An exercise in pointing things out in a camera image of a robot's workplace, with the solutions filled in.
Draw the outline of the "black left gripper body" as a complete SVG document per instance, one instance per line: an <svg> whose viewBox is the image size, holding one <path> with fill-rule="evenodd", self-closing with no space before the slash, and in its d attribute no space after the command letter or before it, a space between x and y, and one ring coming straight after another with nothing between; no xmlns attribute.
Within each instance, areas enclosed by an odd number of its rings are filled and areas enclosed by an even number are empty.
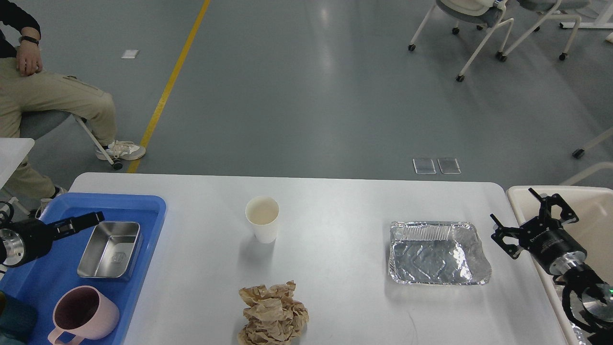
<svg viewBox="0 0 613 345"><path fill-rule="evenodd" d="M43 257L52 248L54 231L38 219L25 219L1 226L1 264L17 268Z"/></svg>

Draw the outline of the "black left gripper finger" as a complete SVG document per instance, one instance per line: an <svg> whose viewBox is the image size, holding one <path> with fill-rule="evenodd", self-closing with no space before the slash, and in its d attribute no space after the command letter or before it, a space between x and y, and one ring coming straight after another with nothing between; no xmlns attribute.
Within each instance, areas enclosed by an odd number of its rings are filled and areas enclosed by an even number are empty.
<svg viewBox="0 0 613 345"><path fill-rule="evenodd" d="M50 223L50 229L51 229L51 232L52 232L52 228L54 226L59 226L59 225L76 225L76 226L83 227L84 230L85 230L85 229L89 229L90 227L98 225L99 223L101 223L104 220L105 220L105 216L104 216L103 212L101 212L101 211L99 211L99 212L90 212L90 213L82 215L82 216L77 216L77 217L72 217L72 218L64 218L64 219L61 219L59 221L55 221L53 223Z"/></svg>
<svg viewBox="0 0 613 345"><path fill-rule="evenodd" d="M73 234L77 234L82 231L84 228L76 225L59 225L54 226L52 228L52 239L54 241L66 238L68 236L72 236Z"/></svg>

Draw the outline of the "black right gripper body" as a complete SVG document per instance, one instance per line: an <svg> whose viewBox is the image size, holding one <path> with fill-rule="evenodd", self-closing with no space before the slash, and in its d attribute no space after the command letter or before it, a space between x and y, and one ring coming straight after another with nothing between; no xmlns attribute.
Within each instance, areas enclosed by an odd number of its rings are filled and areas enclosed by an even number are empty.
<svg viewBox="0 0 613 345"><path fill-rule="evenodd" d="M557 276L585 264L587 250L564 230L560 220L532 219L522 225L522 247L546 273Z"/></svg>

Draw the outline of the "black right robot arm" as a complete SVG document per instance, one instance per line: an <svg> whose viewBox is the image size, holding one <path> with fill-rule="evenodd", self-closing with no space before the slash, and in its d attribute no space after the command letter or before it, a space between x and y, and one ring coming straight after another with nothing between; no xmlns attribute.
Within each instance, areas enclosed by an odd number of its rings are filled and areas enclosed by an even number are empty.
<svg viewBox="0 0 613 345"><path fill-rule="evenodd" d="M506 227L492 215L492 239L511 258L528 251L543 271L563 287L561 307L571 323L588 332L594 345L612 343L612 286L586 260L588 251L564 225L579 217L559 194L528 192L539 202L538 214L519 227Z"/></svg>

